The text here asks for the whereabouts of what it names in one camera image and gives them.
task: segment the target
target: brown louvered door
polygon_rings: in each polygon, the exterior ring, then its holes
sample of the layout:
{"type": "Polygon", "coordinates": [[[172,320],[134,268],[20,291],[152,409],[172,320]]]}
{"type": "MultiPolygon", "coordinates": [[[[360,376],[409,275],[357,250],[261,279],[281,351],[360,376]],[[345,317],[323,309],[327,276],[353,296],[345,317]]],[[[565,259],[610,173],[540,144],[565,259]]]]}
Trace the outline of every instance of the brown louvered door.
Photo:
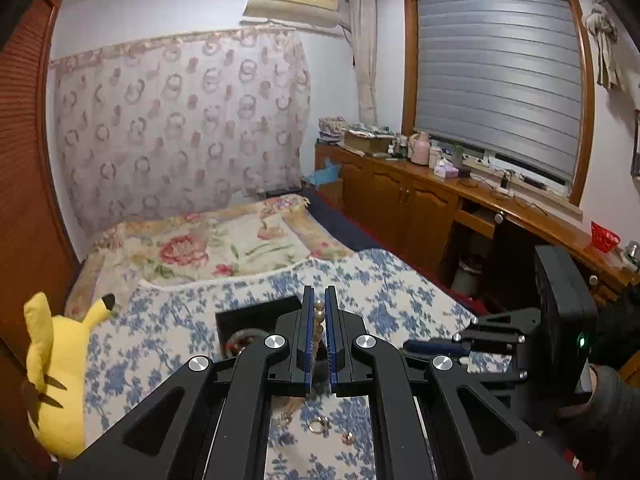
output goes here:
{"type": "Polygon", "coordinates": [[[0,52],[0,432],[41,475],[47,455],[31,436],[19,394],[29,345],[22,307],[42,290],[61,314],[78,272],[46,144],[47,65],[59,6],[34,0],[0,52]]]}

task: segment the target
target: bed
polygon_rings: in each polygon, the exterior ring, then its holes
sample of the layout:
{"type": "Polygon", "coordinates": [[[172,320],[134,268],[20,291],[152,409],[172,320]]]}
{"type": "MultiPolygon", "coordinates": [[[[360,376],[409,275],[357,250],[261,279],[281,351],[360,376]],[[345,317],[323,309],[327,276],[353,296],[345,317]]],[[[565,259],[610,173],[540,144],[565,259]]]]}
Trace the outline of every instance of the bed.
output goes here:
{"type": "MultiPolygon", "coordinates": [[[[110,292],[109,286],[118,288],[120,303],[117,316],[98,326],[90,339],[87,445],[191,355],[221,358],[217,312],[289,296],[301,299],[304,285],[312,285],[316,295],[335,285],[341,307],[360,314],[370,333],[396,346],[408,338],[451,336],[472,317],[312,191],[160,223],[119,225],[94,247],[78,285],[67,304],[73,317],[83,316],[86,298],[110,292]],[[174,251],[176,238],[185,245],[174,251]],[[247,263],[262,252],[264,257],[247,263]]],[[[477,370],[507,365],[501,356],[484,354],[470,361],[477,370]]],[[[337,399],[326,384],[318,384],[289,424],[280,417],[283,405],[274,401],[265,478],[375,477],[365,397],[337,399]],[[323,434],[308,428],[319,415],[330,420],[323,434]],[[351,445],[342,442],[348,432],[354,435],[351,445]]]]}
{"type": "Polygon", "coordinates": [[[352,254],[337,238],[356,250],[377,247],[312,190],[215,212],[124,221],[92,245],[65,315],[81,320],[89,306],[108,293],[116,296],[118,308],[126,308],[140,279],[180,285],[276,270],[310,255],[336,260],[352,254]],[[331,236],[323,222],[338,237],[331,236]]]}

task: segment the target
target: pikachu plush toy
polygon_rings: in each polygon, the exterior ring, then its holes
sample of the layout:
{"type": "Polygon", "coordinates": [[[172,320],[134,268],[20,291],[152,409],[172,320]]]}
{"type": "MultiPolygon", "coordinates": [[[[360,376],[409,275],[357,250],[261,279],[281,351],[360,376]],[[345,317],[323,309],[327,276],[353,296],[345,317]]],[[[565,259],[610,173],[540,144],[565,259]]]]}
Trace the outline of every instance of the pikachu plush toy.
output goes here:
{"type": "Polygon", "coordinates": [[[110,316],[114,304],[113,294],[107,294],[91,306],[82,321],[51,317],[42,292],[24,305],[31,345],[22,396],[36,440],[57,457],[72,459],[84,451],[87,345],[91,330],[110,316]]]}

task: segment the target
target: dark blue mattress edge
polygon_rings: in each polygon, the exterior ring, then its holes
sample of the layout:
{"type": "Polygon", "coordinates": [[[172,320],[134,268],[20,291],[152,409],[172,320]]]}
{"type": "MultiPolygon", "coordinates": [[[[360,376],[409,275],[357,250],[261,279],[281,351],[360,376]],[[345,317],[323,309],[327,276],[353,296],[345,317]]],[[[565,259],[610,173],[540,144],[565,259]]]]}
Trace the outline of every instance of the dark blue mattress edge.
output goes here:
{"type": "Polygon", "coordinates": [[[349,220],[337,209],[329,206],[320,194],[313,188],[304,189],[298,193],[309,200],[306,208],[310,215],[324,227],[327,232],[352,251],[364,249],[382,249],[382,246],[371,236],[366,234],[357,224],[349,220]]]}

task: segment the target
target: beige curtain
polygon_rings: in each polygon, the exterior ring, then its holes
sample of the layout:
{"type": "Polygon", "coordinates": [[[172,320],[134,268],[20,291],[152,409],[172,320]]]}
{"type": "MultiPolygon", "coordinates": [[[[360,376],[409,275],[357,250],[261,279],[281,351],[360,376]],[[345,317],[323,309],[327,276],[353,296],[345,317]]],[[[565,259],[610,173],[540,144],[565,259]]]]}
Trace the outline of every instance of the beige curtain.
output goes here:
{"type": "Polygon", "coordinates": [[[55,65],[56,141],[88,236],[300,183],[310,79],[293,31],[159,38],[55,65]]]}
{"type": "Polygon", "coordinates": [[[618,30],[603,4],[604,0],[591,0],[591,12],[582,17],[582,22],[598,43],[597,83],[606,89],[620,88],[620,67],[613,51],[618,30]]]}
{"type": "Polygon", "coordinates": [[[376,113],[376,0],[349,0],[351,47],[358,83],[360,122],[378,124],[376,113]]]}

